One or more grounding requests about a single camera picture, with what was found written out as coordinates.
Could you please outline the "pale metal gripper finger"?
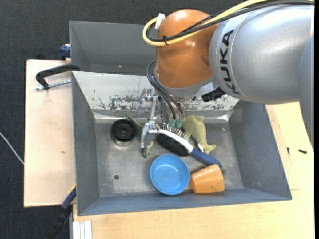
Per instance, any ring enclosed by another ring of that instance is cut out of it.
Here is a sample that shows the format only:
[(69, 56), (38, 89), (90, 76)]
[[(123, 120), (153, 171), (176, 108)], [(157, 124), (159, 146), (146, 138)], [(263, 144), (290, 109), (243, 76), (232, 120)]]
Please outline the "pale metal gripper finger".
[(144, 125), (141, 133), (140, 133), (140, 147), (141, 149), (144, 149), (145, 147), (147, 147), (147, 141), (146, 141), (146, 137), (147, 137), (147, 132), (148, 132), (148, 126)]
[(151, 143), (155, 137), (157, 136), (157, 124), (156, 123), (149, 123), (148, 126), (148, 143)]

